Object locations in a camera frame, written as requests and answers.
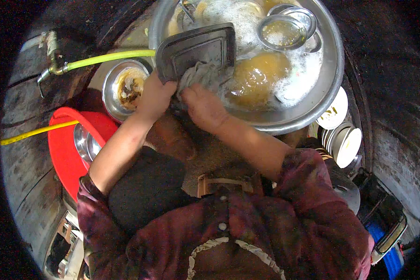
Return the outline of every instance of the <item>hand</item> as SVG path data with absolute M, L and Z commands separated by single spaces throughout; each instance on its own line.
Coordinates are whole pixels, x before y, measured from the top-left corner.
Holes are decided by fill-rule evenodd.
M 221 100 L 200 84 L 185 88 L 182 98 L 188 106 L 188 114 L 193 122 L 212 134 L 216 134 L 230 117 Z
M 136 109 L 137 114 L 154 123 L 170 105 L 176 85 L 174 81 L 163 85 L 158 79 L 157 70 L 154 70 L 145 81 L 143 94 Z

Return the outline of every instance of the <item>aluminum basin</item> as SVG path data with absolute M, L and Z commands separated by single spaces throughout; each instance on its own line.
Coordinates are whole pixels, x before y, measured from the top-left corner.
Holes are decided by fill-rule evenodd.
M 162 0 L 158 6 L 149 28 L 151 49 L 157 49 L 162 40 L 167 37 L 167 25 L 178 2 L 178 0 Z M 343 45 L 333 17 L 318 0 L 302 0 L 299 3 L 316 16 L 318 30 L 323 38 L 322 66 L 313 89 L 296 106 L 280 111 L 246 112 L 228 108 L 230 114 L 272 135 L 299 130 L 316 120 L 335 99 L 343 78 Z

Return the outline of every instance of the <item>maroon shirt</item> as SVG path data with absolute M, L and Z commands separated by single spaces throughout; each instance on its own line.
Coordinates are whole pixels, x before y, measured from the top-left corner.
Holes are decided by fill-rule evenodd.
M 257 246 L 286 279 L 365 279 L 374 241 L 334 192 L 322 157 L 297 149 L 283 161 L 273 197 L 224 193 L 151 221 L 128 237 L 89 176 L 78 219 L 92 279 L 186 279 L 189 256 L 210 239 Z M 220 224 L 227 228 L 221 230 Z

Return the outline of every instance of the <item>yellow hose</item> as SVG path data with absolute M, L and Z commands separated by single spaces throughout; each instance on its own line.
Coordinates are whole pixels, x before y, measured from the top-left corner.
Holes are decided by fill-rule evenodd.
M 127 52 L 109 53 L 102 56 L 95 56 L 95 57 L 67 63 L 67 70 L 70 71 L 72 69 L 76 69 L 76 68 L 87 66 L 87 65 L 97 64 L 97 63 L 101 63 L 105 61 L 129 58 L 129 57 L 138 57 L 138 56 L 155 56 L 155 50 L 135 50 L 135 51 L 127 51 Z
M 75 125 L 77 123 L 79 123 L 77 120 L 72 120 L 72 121 L 63 122 L 63 123 L 60 123 L 60 124 L 57 124 L 57 125 L 46 126 L 46 127 L 42 127 L 42 128 L 39 128 L 39 129 L 35 129 L 33 131 L 25 132 L 25 133 L 22 133 L 20 135 L 17 135 L 17 136 L 11 137 L 11 138 L 6 138 L 6 139 L 3 139 L 3 140 L 0 140 L 0 145 L 4 146 L 4 145 L 7 145 L 7 144 L 11 144 L 11 143 L 20 141 L 22 139 L 28 138 L 30 136 L 45 132 L 45 131 L 55 130 L 57 128 L 61 128 L 61 127 L 64 127 L 64 126 L 72 126 L 72 125 Z

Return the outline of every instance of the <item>blue hose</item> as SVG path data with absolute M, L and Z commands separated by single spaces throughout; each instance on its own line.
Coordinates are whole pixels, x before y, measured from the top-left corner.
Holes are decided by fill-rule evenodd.
M 378 243 L 378 241 L 384 236 L 383 230 L 377 223 L 370 223 L 366 228 L 375 240 L 375 243 Z M 384 260 L 384 264 L 386 265 L 389 279 L 394 280 L 402 268 L 395 247 L 392 247 L 392 249 L 382 258 L 382 260 Z

